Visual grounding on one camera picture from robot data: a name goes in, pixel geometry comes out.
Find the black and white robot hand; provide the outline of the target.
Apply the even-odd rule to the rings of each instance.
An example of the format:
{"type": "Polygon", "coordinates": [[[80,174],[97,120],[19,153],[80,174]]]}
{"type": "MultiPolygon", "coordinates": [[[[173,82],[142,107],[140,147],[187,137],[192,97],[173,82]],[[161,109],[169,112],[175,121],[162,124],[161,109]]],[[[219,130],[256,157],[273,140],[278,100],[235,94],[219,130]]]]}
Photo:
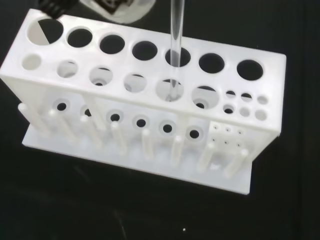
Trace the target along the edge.
{"type": "Polygon", "coordinates": [[[118,24],[134,23],[155,5],[155,0],[38,0],[39,10],[58,19],[76,6],[84,6],[103,18],[118,24]]]}

